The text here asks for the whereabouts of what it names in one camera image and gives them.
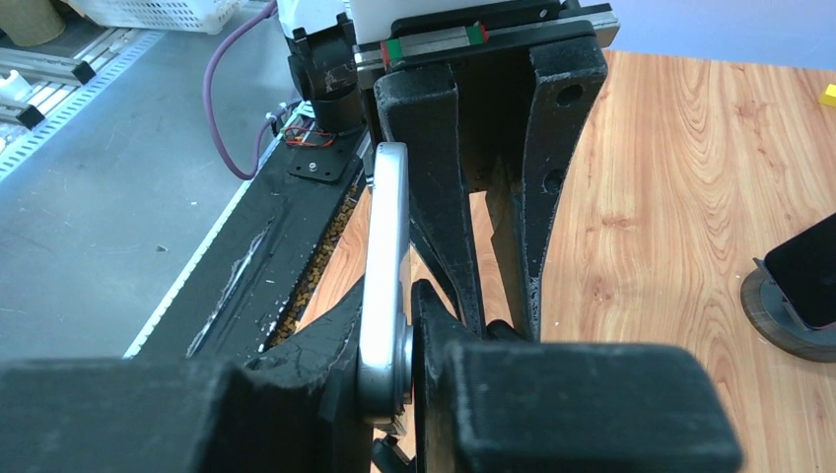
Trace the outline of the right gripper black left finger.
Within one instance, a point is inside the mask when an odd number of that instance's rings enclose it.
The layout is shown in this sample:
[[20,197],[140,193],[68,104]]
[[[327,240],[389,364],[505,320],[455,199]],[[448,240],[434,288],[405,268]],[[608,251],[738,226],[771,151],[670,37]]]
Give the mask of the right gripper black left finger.
[[286,342],[218,359],[1,368],[5,472],[362,472],[355,404],[363,286]]

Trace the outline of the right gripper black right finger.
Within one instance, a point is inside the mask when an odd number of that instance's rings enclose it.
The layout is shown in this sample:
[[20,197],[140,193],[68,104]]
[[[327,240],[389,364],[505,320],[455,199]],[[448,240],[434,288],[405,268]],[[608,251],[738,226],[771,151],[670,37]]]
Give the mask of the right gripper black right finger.
[[743,449],[688,351],[483,340],[411,290],[421,472],[737,472]]

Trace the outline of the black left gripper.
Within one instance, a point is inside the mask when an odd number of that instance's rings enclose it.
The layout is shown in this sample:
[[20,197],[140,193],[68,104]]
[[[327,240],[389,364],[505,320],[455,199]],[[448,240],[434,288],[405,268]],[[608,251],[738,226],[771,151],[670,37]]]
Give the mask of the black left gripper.
[[[508,83],[511,109],[486,204],[512,322],[523,339],[538,341],[543,272],[563,183],[607,78],[601,48],[619,29],[607,3],[502,1],[396,19],[387,37],[353,48],[358,86],[368,97],[375,93],[385,139],[407,147],[416,250],[477,337],[486,329],[485,310],[459,155],[455,78],[474,96],[496,92],[513,57],[531,47]],[[595,38],[576,37],[588,34]],[[435,63],[450,66],[429,65]]]

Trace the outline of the black smartphone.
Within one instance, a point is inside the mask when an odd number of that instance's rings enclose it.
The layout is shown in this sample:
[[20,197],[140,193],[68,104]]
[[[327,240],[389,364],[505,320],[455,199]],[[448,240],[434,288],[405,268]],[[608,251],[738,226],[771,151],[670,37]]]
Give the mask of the black smartphone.
[[802,326],[835,326],[834,215],[770,250],[764,265]]
[[409,251],[407,146],[383,142],[375,152],[357,370],[361,413],[381,430],[412,402]]

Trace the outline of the grey round stand base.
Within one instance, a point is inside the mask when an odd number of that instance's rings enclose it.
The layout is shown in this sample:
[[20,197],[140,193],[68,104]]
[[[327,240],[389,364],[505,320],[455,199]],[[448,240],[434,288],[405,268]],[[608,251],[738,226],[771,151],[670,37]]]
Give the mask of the grey round stand base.
[[834,364],[835,330],[805,327],[767,271],[765,261],[753,261],[755,269],[743,279],[739,291],[743,312],[751,325],[765,340],[790,355]]

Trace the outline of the black phone stand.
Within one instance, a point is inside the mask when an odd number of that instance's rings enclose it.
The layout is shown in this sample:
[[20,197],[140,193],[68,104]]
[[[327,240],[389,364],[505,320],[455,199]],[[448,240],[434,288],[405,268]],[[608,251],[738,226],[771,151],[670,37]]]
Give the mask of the black phone stand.
[[383,473],[415,473],[416,459],[408,456],[398,444],[400,438],[407,434],[406,419],[397,418],[384,426],[383,432],[383,437],[372,442],[372,464]]

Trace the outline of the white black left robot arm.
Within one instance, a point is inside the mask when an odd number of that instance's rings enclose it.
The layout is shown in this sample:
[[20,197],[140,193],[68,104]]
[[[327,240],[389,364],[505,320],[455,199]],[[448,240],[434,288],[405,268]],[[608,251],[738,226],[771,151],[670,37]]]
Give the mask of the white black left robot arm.
[[541,334],[566,174],[620,24],[607,3],[280,1],[291,77],[318,126],[408,150],[412,242],[463,324],[489,330],[469,197],[484,194],[511,319]]

